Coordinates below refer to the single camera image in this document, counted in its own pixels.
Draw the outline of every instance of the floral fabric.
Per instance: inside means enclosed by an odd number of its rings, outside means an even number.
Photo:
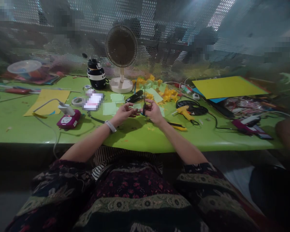
[[[210,163],[185,166],[171,186],[145,161],[107,166],[95,182],[85,164],[57,160],[6,231],[259,231],[246,208]]]

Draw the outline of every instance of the fan grille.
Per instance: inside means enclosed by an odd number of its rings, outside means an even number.
[[[114,65],[124,68],[135,60],[138,46],[133,32],[125,26],[117,25],[107,34],[105,49]]]

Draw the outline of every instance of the black water bottle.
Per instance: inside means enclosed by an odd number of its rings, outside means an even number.
[[[88,60],[87,75],[91,86],[96,90],[102,90],[106,87],[108,80],[105,78],[105,72],[101,64],[96,59]]]

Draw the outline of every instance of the wrist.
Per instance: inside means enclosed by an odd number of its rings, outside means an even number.
[[[121,122],[120,122],[117,118],[115,118],[115,117],[113,117],[112,119],[110,119],[109,122],[110,122],[110,123],[111,123],[115,128],[121,125]]]
[[[156,124],[159,129],[163,129],[164,127],[168,126],[169,124],[167,123],[167,121],[165,119],[161,120],[159,123]]]

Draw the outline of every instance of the desk fan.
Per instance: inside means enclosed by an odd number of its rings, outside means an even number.
[[[124,68],[135,60],[138,50],[135,35],[129,28],[117,25],[106,36],[105,50],[110,61],[120,67],[120,77],[110,80],[110,89],[116,93],[130,92],[133,83],[124,77]]]

